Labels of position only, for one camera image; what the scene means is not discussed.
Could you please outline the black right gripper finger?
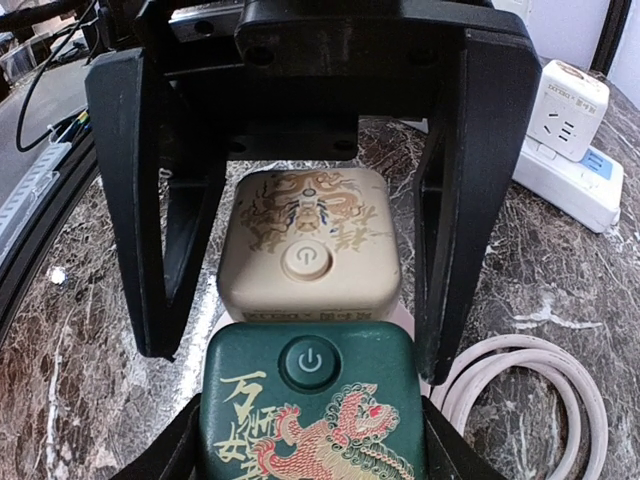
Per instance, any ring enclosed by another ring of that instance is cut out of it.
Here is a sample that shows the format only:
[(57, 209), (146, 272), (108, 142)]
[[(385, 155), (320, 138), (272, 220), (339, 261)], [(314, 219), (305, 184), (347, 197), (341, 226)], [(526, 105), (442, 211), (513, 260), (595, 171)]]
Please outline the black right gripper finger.
[(505, 480), (480, 457), (426, 397), (422, 397), (426, 478), (431, 480)]
[(136, 346), (173, 360), (225, 187), (225, 152), (141, 48), (100, 55), (85, 89)]
[(198, 454), (200, 404), (201, 394), (197, 394), (152, 444), (112, 479), (191, 479)]
[(452, 369), (541, 75), (515, 14), (474, 12), (444, 45), (413, 183), (416, 362), (432, 386)]

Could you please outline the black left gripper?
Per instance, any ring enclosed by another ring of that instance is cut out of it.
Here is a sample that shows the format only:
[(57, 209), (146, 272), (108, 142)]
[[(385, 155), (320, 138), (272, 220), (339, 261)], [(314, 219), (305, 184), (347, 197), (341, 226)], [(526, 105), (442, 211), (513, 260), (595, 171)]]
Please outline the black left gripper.
[(140, 163), (349, 160), (363, 116), (435, 123), (429, 161), (464, 150), (475, 43), (498, 40), (487, 1), (247, 1), (181, 40), (180, 1), (149, 1), (134, 29)]

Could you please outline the dark green cube adapter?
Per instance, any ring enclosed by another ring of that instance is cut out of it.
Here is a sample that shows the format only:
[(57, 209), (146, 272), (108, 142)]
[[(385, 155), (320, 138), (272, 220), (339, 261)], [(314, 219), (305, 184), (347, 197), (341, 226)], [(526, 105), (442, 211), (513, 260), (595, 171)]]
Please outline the dark green cube adapter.
[(201, 479), (423, 479), (413, 343), (388, 322), (234, 323), (209, 343)]

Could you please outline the beige cube adapter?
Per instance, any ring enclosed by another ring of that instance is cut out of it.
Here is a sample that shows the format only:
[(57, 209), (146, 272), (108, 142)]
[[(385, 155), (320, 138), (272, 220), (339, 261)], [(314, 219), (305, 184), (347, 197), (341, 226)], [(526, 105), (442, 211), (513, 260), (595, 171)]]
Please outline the beige cube adapter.
[(387, 183), (364, 168), (237, 185), (217, 288), (235, 321), (386, 321), (401, 290)]

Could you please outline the white power strip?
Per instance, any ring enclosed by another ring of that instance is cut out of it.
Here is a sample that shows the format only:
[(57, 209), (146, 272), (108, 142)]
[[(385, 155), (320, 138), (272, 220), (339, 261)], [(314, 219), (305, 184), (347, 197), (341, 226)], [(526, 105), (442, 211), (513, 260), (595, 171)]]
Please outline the white power strip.
[(594, 233), (619, 222), (624, 168), (594, 147), (573, 162), (527, 136), (513, 180)]

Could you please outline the white cube tiger adapter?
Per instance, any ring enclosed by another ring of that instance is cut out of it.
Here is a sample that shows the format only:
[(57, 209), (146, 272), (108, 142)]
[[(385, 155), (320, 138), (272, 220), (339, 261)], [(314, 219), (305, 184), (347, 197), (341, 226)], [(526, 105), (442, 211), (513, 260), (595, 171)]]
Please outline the white cube tiger adapter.
[(604, 119), (609, 99), (605, 83), (554, 59), (542, 70), (527, 135), (580, 162)]

